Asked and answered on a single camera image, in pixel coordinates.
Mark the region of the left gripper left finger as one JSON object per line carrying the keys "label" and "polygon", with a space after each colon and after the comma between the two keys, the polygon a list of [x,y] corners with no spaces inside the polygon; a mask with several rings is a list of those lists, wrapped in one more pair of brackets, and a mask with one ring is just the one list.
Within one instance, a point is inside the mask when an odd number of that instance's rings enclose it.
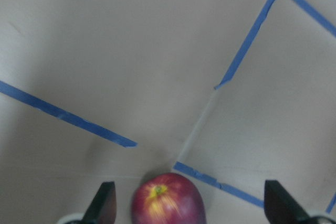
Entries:
{"label": "left gripper left finger", "polygon": [[86,210],[82,223],[113,224],[116,220],[116,189],[114,182],[103,182]]}

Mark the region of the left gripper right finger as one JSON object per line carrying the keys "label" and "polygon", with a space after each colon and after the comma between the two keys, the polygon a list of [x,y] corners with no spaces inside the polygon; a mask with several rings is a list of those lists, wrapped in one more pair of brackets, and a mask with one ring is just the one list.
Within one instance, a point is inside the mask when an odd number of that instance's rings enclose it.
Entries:
{"label": "left gripper right finger", "polygon": [[266,180],[264,213],[271,224],[306,223],[310,216],[277,180]]}

